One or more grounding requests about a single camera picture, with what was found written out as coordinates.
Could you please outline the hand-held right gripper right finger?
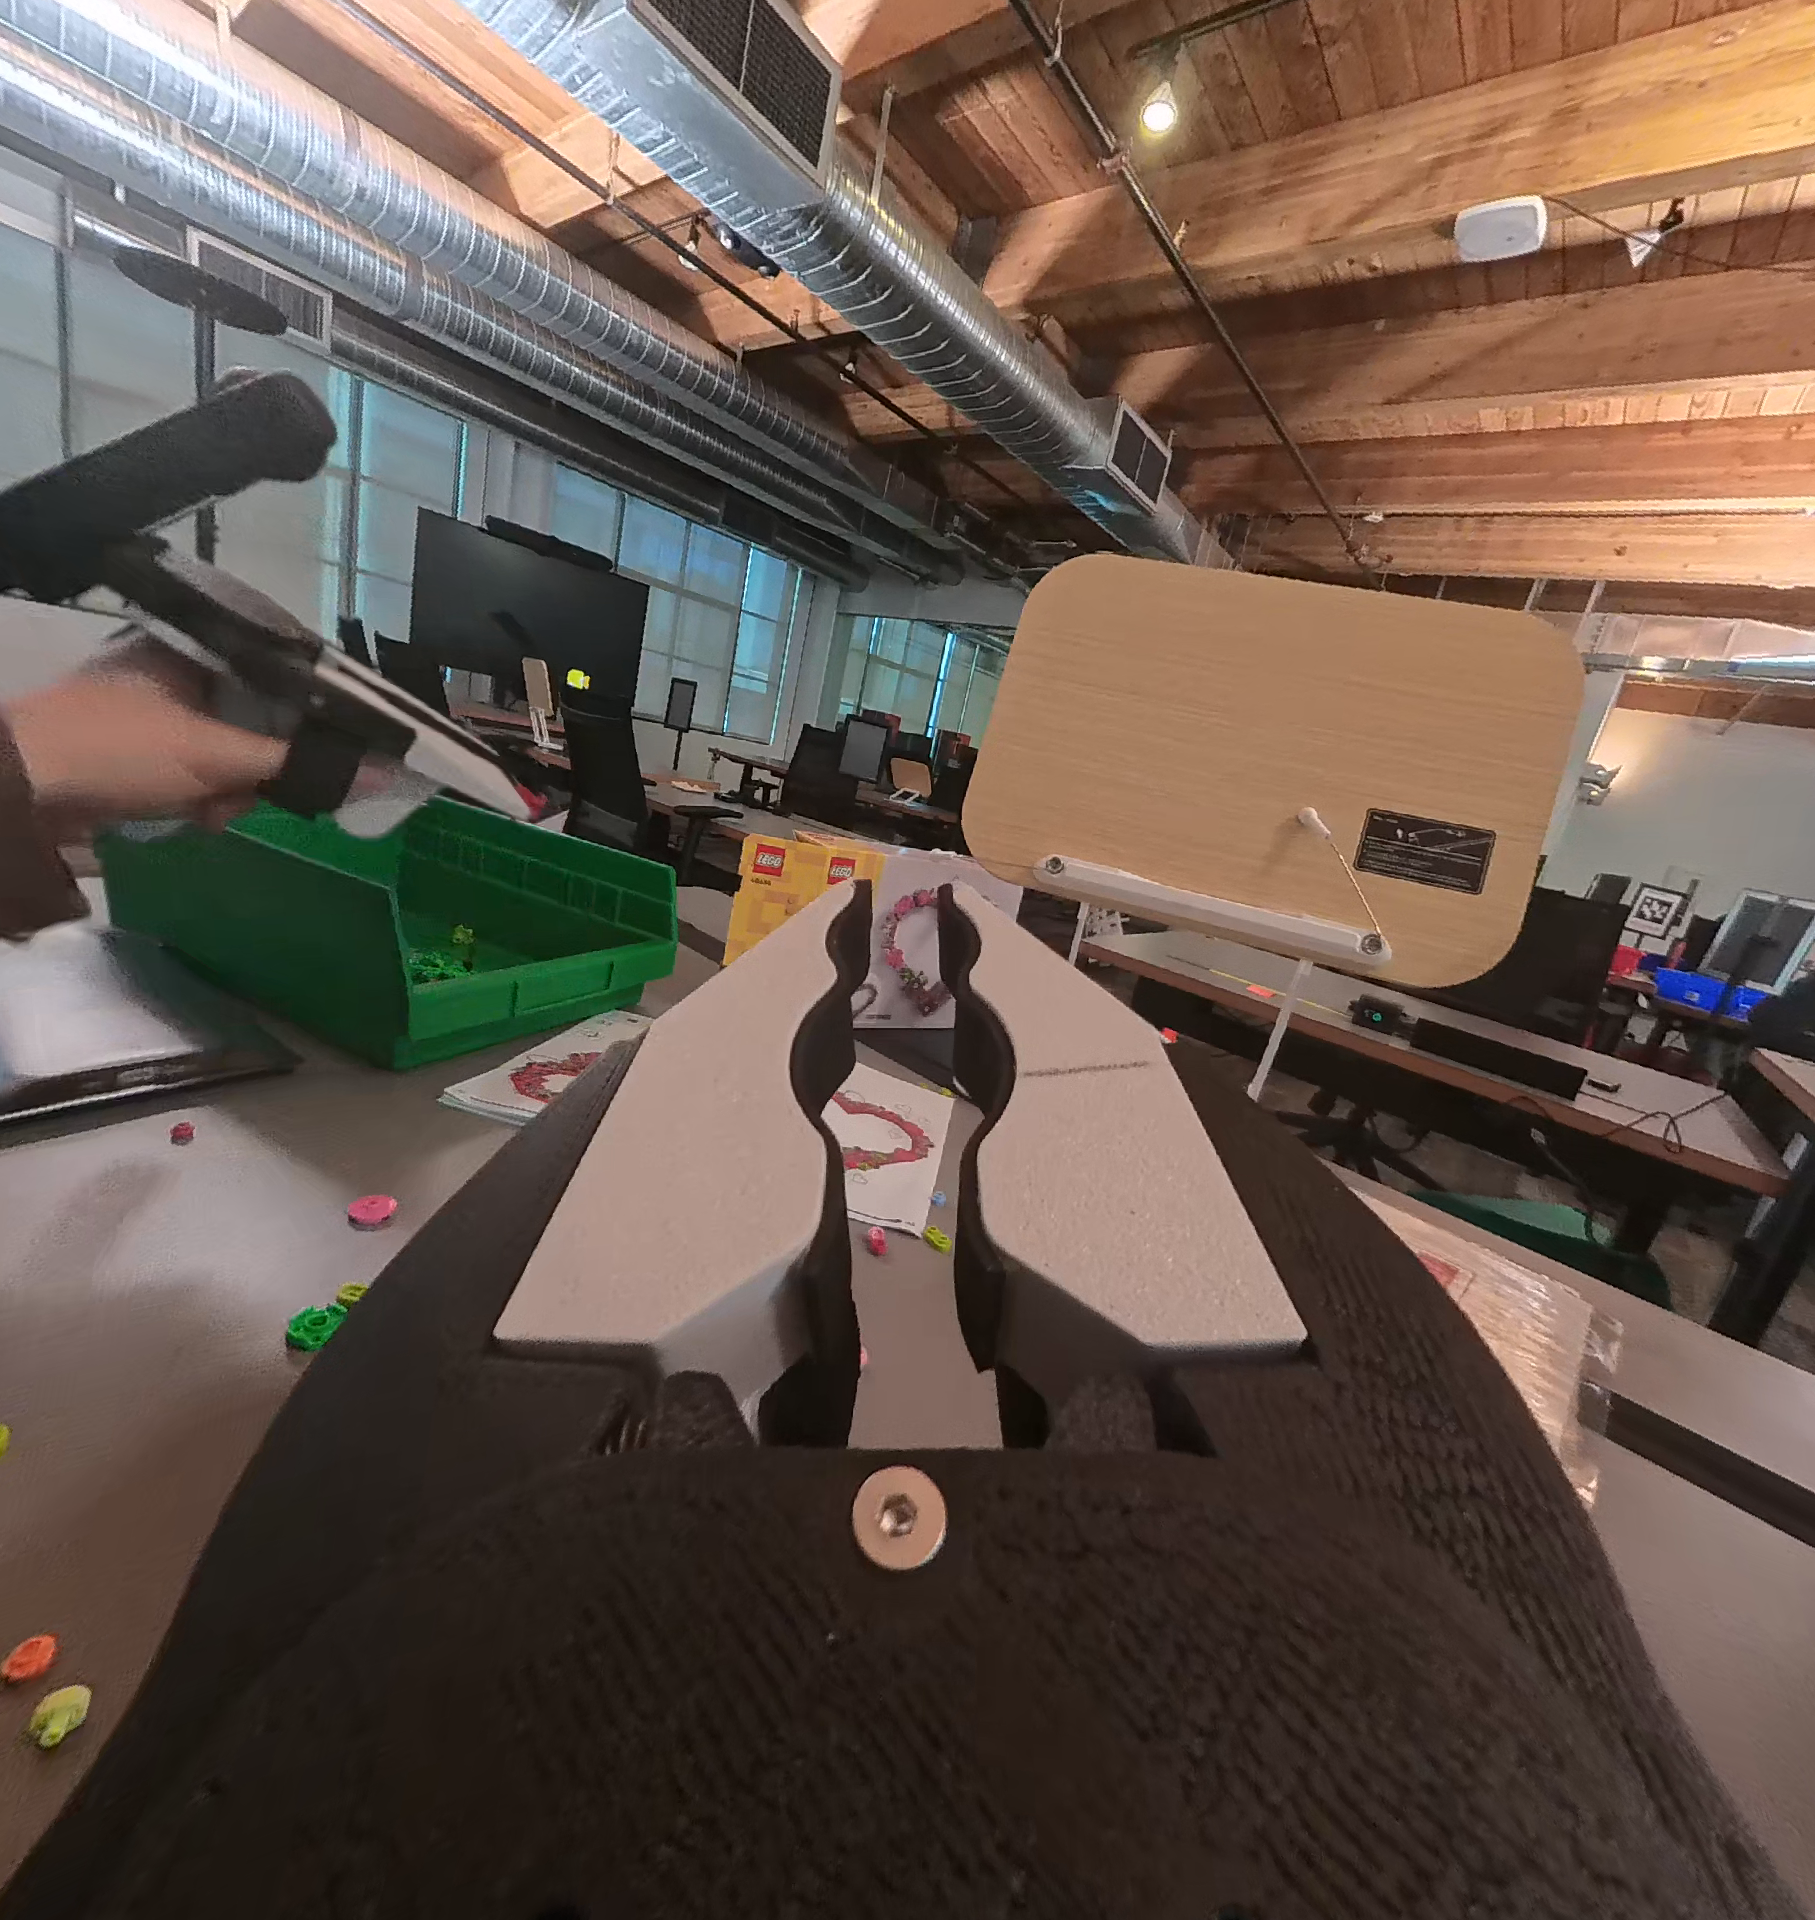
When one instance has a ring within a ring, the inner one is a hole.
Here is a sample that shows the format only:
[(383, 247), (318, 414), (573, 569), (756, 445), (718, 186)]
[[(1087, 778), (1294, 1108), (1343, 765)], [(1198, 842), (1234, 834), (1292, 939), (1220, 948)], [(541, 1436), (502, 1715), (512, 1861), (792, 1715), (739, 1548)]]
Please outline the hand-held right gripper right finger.
[(968, 883), (944, 889), (933, 927), (977, 1108), (953, 1301), (1005, 1442), (1038, 1450), (1087, 1381), (1187, 1419), (1187, 1368), (1307, 1355), (1170, 1042)]

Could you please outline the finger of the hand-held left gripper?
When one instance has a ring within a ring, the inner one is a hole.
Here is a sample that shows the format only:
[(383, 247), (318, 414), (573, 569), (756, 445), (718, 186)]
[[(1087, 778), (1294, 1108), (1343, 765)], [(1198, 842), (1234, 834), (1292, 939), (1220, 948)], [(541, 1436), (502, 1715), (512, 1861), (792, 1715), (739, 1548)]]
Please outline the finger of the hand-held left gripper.
[(398, 694), (341, 648), (313, 658), (313, 814), (350, 818), (350, 805), (393, 805), (408, 818), (422, 801), (461, 793), (502, 818), (534, 818), (534, 801), (510, 778), (502, 750)]

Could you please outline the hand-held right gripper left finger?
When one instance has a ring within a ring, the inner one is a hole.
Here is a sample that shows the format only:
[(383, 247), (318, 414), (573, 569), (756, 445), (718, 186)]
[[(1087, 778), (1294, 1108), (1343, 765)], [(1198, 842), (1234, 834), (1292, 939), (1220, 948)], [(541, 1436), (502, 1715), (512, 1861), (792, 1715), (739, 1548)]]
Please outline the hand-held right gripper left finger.
[(632, 1043), (495, 1321), (510, 1355), (718, 1374), (765, 1442), (843, 1450), (859, 1391), (843, 1150), (876, 889), (836, 883)]

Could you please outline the yellow toy set box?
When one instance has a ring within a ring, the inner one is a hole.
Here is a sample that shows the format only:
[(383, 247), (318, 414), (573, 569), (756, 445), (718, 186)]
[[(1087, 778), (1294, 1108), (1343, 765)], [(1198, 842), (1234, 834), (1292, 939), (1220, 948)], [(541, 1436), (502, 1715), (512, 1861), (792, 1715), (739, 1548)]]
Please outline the yellow toy set box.
[(1020, 901), (1024, 901), (1016, 883), (998, 883), (972, 857), (953, 857), (953, 850), (883, 850), (883, 842), (825, 841), (825, 834), (789, 834), (789, 841), (753, 834), (739, 842), (728, 968), (843, 883), (876, 889), (876, 960), (865, 960), (865, 977), (857, 986), (857, 1029), (865, 1034), (953, 1029), (953, 997), (944, 986), (944, 916), (933, 916), (944, 889), (968, 883), (1008, 916), (1020, 916)]

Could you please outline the person's left hand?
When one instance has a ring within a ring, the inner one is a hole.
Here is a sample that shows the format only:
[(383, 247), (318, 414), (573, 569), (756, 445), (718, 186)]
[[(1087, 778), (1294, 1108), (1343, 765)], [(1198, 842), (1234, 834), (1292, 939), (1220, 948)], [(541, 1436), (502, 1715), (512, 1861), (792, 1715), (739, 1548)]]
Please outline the person's left hand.
[(128, 644), (57, 686), (5, 698), (32, 805), (47, 826), (241, 818), (290, 765), (290, 739), (231, 722), (231, 682), (164, 644)]

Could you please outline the black disc floor lamp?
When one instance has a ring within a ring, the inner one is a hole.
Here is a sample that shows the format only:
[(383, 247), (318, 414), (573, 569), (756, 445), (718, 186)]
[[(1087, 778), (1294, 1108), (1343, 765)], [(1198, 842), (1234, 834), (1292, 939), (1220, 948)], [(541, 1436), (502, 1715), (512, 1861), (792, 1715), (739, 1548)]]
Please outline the black disc floor lamp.
[(183, 445), (198, 462), (213, 472), (213, 494), (198, 506), (198, 561), (213, 561), (218, 557), (213, 501), (275, 475), (271, 433), (290, 408), (275, 390), (263, 390), (263, 376), (253, 369), (213, 376), (213, 338), (225, 327), (275, 341), (290, 338), (290, 311), (241, 279), (202, 277), (172, 250), (118, 247), (108, 265), (154, 297), (183, 309), (198, 321), (198, 408)]

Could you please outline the open instruction booklet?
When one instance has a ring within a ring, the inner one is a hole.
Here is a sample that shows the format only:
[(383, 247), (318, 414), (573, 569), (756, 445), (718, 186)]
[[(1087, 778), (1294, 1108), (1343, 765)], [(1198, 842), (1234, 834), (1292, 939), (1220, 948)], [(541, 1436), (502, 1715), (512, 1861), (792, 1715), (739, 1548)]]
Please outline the open instruction booklet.
[[(649, 1017), (590, 1017), (573, 1020), (495, 1072), (475, 1072), (437, 1097), (437, 1108), (502, 1128), (534, 1128), (559, 1097), (568, 1097), (609, 1043), (649, 1034)], [(948, 1235), (953, 1184), (948, 1128), (953, 1097), (913, 1077), (857, 1066), (825, 1108), (825, 1128), (843, 1150), (843, 1207), (865, 1235)]]

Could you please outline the scattered small loose bricks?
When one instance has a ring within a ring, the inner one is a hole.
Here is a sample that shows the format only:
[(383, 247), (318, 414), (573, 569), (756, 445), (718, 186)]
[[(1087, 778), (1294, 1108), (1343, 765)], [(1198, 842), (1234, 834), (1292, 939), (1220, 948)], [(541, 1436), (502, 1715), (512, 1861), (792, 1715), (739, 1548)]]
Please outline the scattered small loose bricks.
[[(189, 1563), (308, 1374), (301, 1311), (366, 1284), (502, 1150), (408, 1128), (322, 1167), (271, 1128), (189, 1108), (0, 1146), (0, 1657), (57, 1631), (57, 1673), (118, 1705)], [(24, 1686), (0, 1679), (0, 1742)]]

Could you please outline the black long bar device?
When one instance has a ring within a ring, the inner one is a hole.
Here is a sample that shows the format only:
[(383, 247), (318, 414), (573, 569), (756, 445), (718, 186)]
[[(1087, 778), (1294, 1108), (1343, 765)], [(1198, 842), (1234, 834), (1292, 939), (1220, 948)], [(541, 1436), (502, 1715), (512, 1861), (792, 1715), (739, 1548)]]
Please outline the black long bar device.
[(1532, 1097), (1552, 1097), (1552, 1100), (1579, 1100), (1587, 1090), (1582, 1066), (1542, 1060), (1527, 1043), (1482, 1042), (1482, 1034), (1466, 1034), (1466, 1029), (1448, 1029), (1448, 1020), (1411, 1020), (1405, 1042), (1426, 1060), (1443, 1060), (1443, 1066), (1462, 1066), (1471, 1077), (1500, 1077), (1511, 1090), (1532, 1090)]

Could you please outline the clear bag with printed sheet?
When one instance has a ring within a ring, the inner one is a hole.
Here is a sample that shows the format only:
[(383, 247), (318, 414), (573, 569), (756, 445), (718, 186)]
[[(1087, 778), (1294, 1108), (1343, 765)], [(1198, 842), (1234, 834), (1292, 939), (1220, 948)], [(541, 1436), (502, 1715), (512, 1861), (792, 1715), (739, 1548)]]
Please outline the clear bag with printed sheet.
[(1573, 1495), (1592, 1506), (1602, 1459), (1592, 1436), (1613, 1414), (1618, 1321), (1587, 1311), (1573, 1284), (1511, 1260), (1506, 1250), (1466, 1244), (1448, 1217), (1426, 1221), (1397, 1198), (1362, 1207), (1426, 1260), (1426, 1275), (1477, 1328), (1511, 1391), (1527, 1401), (1544, 1450)]

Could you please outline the beige panel on white stand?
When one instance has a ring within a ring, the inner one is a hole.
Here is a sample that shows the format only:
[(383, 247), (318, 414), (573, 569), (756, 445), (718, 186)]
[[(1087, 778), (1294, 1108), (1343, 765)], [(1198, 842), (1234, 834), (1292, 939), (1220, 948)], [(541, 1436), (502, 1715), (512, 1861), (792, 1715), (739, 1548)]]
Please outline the beige panel on white stand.
[(1020, 606), (968, 786), (998, 883), (1378, 986), (1494, 974), (1582, 709), (1532, 613), (1135, 557)]

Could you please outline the black wall screen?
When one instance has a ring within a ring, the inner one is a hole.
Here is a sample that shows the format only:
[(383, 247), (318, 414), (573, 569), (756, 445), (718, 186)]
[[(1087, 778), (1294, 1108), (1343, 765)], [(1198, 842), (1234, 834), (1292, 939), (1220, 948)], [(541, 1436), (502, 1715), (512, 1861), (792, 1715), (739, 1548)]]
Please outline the black wall screen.
[(564, 704), (633, 709), (641, 635), (641, 580), (416, 514), (408, 648), (428, 658), (481, 682), (541, 658)]

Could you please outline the silver air duct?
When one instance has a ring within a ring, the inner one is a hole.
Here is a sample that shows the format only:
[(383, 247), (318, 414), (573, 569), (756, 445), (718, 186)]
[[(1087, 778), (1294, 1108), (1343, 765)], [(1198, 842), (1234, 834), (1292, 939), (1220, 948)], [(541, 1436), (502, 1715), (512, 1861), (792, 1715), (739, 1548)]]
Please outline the silver air duct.
[(490, 34), (1135, 557), (1227, 569), (1170, 445), (1096, 402), (836, 138), (843, 68), (773, 0), (475, 0)]
[(0, 5), (0, 127), (906, 577), (1008, 577), (921, 485), (198, 14)]

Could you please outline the black metal frame post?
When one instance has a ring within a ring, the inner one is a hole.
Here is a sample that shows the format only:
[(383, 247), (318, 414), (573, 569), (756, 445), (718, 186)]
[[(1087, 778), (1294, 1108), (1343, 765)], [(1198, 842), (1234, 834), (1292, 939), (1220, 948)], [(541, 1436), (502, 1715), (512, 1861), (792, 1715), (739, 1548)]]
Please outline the black metal frame post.
[(1730, 1284), (1720, 1291), (1714, 1334), (1758, 1348), (1815, 1256), (1815, 1066), (1793, 1050), (1750, 1050), (1758, 1082), (1793, 1108), (1801, 1158), (1758, 1232), (1736, 1250)]

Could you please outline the thin silver duct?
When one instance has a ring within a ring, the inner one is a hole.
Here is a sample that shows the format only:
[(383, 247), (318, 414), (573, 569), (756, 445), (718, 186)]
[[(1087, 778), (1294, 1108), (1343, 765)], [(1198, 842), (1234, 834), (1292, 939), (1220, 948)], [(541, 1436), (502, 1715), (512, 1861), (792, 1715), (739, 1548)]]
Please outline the thin silver duct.
[(1736, 656), (1582, 656), (1587, 675), (1623, 675), (1649, 686), (1801, 686), (1815, 694), (1815, 648), (1736, 648)]

